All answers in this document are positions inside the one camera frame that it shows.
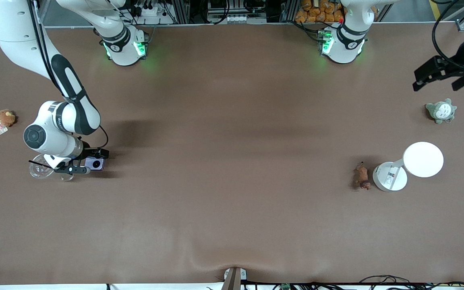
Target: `pile of brown plush toys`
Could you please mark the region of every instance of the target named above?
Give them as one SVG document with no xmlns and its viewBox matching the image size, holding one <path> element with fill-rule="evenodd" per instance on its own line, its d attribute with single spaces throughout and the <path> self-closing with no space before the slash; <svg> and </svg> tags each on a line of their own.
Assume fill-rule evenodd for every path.
<svg viewBox="0 0 464 290">
<path fill-rule="evenodd" d="M 340 2 L 331 2 L 328 0 L 320 0 L 320 6 L 314 6 L 313 0 L 301 0 L 302 8 L 296 13 L 296 22 L 341 22 L 343 15 L 347 13 L 346 7 L 343 7 Z M 377 9 L 372 7 L 377 19 Z"/>
</svg>

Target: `table surface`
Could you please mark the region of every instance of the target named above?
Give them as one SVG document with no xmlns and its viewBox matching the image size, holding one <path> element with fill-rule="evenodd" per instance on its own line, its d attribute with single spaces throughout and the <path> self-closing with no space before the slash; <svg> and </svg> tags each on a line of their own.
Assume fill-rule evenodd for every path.
<svg viewBox="0 0 464 290">
<path fill-rule="evenodd" d="M 35 180 L 22 141 L 50 81 L 0 51 L 0 284 L 356 282 L 391 274 L 464 281 L 464 90 L 413 92 L 432 24 L 377 24 L 347 65 L 290 25 L 158 28 L 146 61 L 119 67 L 90 29 L 52 30 L 110 136 L 105 171 Z M 438 30 L 453 53 L 464 40 Z M 424 105 L 446 97 L 451 124 Z M 101 132 L 83 138 L 99 145 Z M 444 168 L 398 193 L 355 186 L 355 167 L 417 141 Z"/>
</svg>

